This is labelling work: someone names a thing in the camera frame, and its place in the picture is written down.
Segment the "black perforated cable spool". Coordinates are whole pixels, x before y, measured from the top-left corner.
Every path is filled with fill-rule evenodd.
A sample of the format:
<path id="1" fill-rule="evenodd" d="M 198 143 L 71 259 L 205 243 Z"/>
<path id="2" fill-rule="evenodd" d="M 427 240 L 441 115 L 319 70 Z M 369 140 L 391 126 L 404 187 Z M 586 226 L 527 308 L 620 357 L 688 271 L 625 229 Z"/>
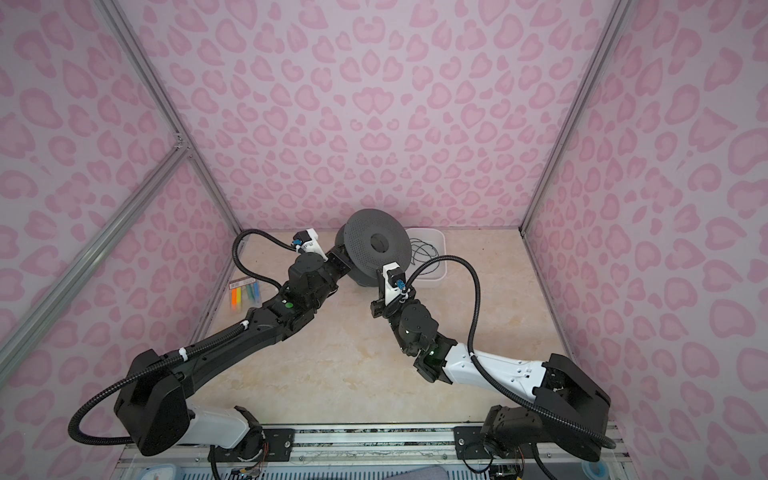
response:
<path id="1" fill-rule="evenodd" d="M 411 243 L 405 228 L 390 214 L 378 209 L 355 212 L 338 230 L 336 246 L 344 246 L 353 263 L 348 276 L 359 286 L 378 286 L 384 265 L 397 263 L 407 269 Z"/>

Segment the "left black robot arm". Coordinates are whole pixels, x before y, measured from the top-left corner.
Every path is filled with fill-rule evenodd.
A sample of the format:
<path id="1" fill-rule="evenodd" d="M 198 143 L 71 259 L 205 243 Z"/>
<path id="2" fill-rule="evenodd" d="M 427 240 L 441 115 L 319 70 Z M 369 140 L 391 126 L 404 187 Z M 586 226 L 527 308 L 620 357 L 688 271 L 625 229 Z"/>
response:
<path id="1" fill-rule="evenodd" d="M 325 254 L 300 252 L 277 293 L 261 306 L 250 308 L 243 320 L 165 354 L 148 349 L 137 355 L 125 378 L 94 395 L 73 414 L 69 437 L 92 446 L 135 444 L 145 456 L 180 443 L 198 417 L 188 398 L 251 354 L 298 333 L 353 267 L 341 238 Z M 116 398 L 114 413 L 126 435 L 97 437 L 85 433 L 85 417 L 110 396 Z"/>

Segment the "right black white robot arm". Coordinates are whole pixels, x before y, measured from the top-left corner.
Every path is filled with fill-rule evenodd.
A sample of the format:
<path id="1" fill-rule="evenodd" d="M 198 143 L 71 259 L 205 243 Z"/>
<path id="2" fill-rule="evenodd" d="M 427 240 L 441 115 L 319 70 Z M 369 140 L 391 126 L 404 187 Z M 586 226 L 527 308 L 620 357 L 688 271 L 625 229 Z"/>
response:
<path id="1" fill-rule="evenodd" d="M 492 407 L 481 428 L 481 445 L 491 457 L 505 457 L 523 445 L 534 460 L 539 444 L 553 443 L 568 454 L 597 462 L 617 443 L 607 434 L 610 396 L 570 358 L 553 354 L 546 361 L 519 360 L 475 347 L 482 290 L 479 276 L 465 259 L 440 256 L 469 273 L 473 307 L 465 342 L 439 331 L 439 323 L 418 299 L 416 277 L 396 262 L 377 273 L 379 297 L 373 317 L 386 319 L 401 351 L 413 358 L 416 371 L 429 383 L 468 385 L 495 391 L 512 406 Z"/>

